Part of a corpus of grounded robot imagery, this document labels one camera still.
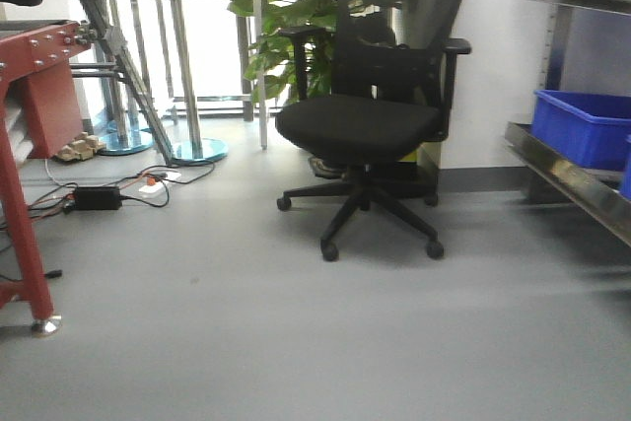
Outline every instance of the leveling foot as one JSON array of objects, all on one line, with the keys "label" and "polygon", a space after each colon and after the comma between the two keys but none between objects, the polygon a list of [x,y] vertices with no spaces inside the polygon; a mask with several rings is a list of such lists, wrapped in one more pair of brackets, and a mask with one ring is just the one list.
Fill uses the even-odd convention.
[{"label": "leveling foot", "polygon": [[61,316],[53,315],[48,319],[36,319],[31,326],[34,337],[48,337],[61,327]]}]

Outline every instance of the chair seat cushion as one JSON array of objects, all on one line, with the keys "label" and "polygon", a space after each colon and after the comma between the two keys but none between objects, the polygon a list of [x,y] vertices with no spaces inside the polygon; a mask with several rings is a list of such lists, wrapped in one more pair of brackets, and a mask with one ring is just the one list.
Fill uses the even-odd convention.
[{"label": "chair seat cushion", "polygon": [[439,122],[433,107],[331,95],[285,106],[276,129],[322,159],[369,165],[403,158],[431,138]]}]

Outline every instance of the power strip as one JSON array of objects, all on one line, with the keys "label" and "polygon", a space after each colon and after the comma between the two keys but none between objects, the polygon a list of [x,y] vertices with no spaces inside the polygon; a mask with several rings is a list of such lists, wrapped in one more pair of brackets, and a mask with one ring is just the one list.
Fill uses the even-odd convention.
[{"label": "power strip", "polygon": [[180,172],[167,172],[167,176],[164,181],[156,181],[155,184],[145,184],[138,192],[140,195],[146,199],[151,199],[153,197],[159,196],[163,192],[165,192],[167,187],[170,187],[173,183],[171,181],[176,181],[181,176]]}]

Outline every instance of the red machine stand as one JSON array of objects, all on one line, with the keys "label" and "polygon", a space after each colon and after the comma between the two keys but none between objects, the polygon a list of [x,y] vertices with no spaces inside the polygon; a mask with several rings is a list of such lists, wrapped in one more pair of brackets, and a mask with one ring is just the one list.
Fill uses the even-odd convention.
[{"label": "red machine stand", "polygon": [[22,280],[0,283],[0,308],[27,301],[35,336],[54,333],[54,313],[41,256],[4,120],[9,94],[22,104],[34,142],[30,158],[50,158],[83,131],[69,58],[89,49],[75,22],[0,23],[0,199]]}]

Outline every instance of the chair caster wheel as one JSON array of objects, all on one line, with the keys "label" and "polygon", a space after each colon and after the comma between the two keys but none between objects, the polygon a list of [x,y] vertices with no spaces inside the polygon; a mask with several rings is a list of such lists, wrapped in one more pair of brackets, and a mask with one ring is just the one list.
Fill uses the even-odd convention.
[{"label": "chair caster wheel", "polygon": [[425,204],[430,207],[438,206],[438,194],[428,194],[423,198],[423,202],[425,202]]},{"label": "chair caster wheel", "polygon": [[434,260],[443,258],[443,255],[445,254],[445,249],[443,248],[443,245],[438,241],[428,242],[427,246],[425,247],[425,251],[427,252],[427,256]]},{"label": "chair caster wheel", "polygon": [[322,256],[326,261],[335,261],[339,256],[337,246],[331,242],[320,242],[319,249],[322,251]]},{"label": "chair caster wheel", "polygon": [[279,211],[288,211],[292,207],[292,200],[289,197],[279,197],[276,199],[276,206]]}]

